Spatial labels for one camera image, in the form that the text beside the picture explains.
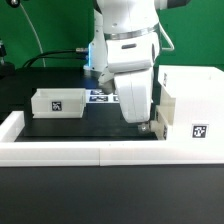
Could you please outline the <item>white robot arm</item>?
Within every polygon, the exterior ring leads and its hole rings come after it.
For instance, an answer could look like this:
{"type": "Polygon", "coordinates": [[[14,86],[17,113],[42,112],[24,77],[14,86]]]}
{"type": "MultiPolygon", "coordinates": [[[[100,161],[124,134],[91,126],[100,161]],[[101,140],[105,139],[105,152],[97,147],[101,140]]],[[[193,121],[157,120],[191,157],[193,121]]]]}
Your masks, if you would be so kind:
{"type": "Polygon", "coordinates": [[[118,95],[128,123],[150,119],[154,64],[167,38],[157,12],[191,0],[92,0],[94,38],[84,71],[118,95]]]}

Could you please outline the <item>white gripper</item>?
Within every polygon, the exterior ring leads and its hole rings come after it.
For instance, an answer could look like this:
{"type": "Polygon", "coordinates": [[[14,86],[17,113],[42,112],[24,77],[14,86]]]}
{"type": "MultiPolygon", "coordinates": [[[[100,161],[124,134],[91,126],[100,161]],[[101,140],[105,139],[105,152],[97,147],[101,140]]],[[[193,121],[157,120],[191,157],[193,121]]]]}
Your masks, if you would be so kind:
{"type": "MultiPolygon", "coordinates": [[[[107,66],[114,74],[115,88],[124,119],[128,123],[150,118],[153,66],[160,52],[155,32],[124,40],[107,40],[107,66]]],[[[148,123],[138,126],[150,130],[148,123]]]]}

